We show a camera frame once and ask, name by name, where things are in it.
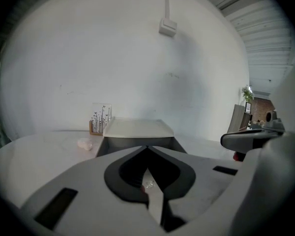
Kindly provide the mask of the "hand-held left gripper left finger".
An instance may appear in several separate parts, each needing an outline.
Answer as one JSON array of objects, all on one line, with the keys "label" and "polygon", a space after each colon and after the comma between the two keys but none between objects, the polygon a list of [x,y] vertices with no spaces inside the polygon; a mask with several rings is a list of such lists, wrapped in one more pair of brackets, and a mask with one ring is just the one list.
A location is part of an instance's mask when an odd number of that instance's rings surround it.
[{"label": "hand-held left gripper left finger", "polygon": [[144,147],[81,162],[33,193],[22,206],[30,226],[51,236],[159,236],[141,190]]}]

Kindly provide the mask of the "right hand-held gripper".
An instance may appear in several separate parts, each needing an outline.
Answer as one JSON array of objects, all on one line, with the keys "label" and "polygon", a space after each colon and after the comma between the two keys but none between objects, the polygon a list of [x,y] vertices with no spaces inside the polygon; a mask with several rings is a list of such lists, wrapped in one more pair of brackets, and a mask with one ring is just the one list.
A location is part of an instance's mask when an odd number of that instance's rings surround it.
[{"label": "right hand-held gripper", "polygon": [[276,110],[266,113],[265,122],[261,129],[227,133],[220,139],[221,145],[229,150],[246,154],[248,151],[261,148],[269,139],[285,133],[284,125],[277,116]]}]

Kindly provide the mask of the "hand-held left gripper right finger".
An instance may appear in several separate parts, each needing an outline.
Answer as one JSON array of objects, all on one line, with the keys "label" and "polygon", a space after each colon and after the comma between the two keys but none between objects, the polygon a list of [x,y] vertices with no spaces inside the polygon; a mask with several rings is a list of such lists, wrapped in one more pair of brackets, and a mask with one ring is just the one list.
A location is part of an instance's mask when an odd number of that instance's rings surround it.
[{"label": "hand-held left gripper right finger", "polygon": [[148,211],[164,230],[196,219],[223,194],[239,170],[233,161],[148,147]]}]

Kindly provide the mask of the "white drawer box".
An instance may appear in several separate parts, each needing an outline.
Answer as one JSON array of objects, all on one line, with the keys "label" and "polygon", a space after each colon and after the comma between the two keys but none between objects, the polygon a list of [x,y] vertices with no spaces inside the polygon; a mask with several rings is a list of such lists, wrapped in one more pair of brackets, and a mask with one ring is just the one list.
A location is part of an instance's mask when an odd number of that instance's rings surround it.
[{"label": "white drawer box", "polygon": [[96,156],[132,147],[157,146],[186,153],[173,129],[161,119],[112,118]]}]

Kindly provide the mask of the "white oval table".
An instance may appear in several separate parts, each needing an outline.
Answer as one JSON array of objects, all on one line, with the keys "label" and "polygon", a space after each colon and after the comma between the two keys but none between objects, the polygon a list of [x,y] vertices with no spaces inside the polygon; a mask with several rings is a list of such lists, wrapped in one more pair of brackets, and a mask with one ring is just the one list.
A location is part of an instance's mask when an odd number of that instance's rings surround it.
[{"label": "white oval table", "polygon": [[[80,138],[89,138],[92,149],[77,146]],[[230,161],[232,153],[218,142],[175,137],[189,155]],[[70,167],[97,158],[102,136],[86,131],[59,131],[22,137],[0,149],[0,195],[20,208],[40,187]]]}]

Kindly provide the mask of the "green potted plant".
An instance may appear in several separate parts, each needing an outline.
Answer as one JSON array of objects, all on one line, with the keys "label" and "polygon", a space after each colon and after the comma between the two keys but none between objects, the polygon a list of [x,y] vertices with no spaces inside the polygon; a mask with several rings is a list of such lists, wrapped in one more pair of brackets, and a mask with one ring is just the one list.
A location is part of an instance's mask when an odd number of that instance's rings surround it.
[{"label": "green potted plant", "polygon": [[244,100],[248,103],[251,103],[252,100],[254,99],[254,94],[251,90],[250,86],[245,86],[241,89],[242,97]]}]

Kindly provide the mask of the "small clear plastic bag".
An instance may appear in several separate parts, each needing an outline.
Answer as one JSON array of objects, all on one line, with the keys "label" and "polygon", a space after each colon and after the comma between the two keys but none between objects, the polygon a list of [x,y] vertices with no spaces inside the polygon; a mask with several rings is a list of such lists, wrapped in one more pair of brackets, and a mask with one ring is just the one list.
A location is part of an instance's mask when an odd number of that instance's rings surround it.
[{"label": "small clear plastic bag", "polygon": [[80,138],[77,141],[77,146],[86,151],[90,151],[92,149],[92,141],[89,138]]}]

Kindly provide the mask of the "test tube rack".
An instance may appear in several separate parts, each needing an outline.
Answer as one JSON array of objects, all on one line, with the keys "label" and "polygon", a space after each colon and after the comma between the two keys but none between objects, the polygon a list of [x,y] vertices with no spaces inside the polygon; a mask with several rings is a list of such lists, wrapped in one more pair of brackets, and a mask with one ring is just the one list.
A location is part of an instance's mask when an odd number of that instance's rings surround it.
[{"label": "test tube rack", "polygon": [[103,135],[106,126],[112,118],[112,105],[108,103],[93,103],[89,120],[89,133]]}]

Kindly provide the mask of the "white wall junction box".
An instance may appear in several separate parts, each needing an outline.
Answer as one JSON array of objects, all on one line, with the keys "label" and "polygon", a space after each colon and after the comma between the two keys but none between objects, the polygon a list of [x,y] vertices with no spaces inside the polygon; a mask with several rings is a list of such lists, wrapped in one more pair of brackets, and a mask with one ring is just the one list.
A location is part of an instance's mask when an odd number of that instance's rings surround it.
[{"label": "white wall junction box", "polygon": [[162,18],[159,24],[159,33],[174,37],[177,32],[177,23],[168,19],[168,18]]}]

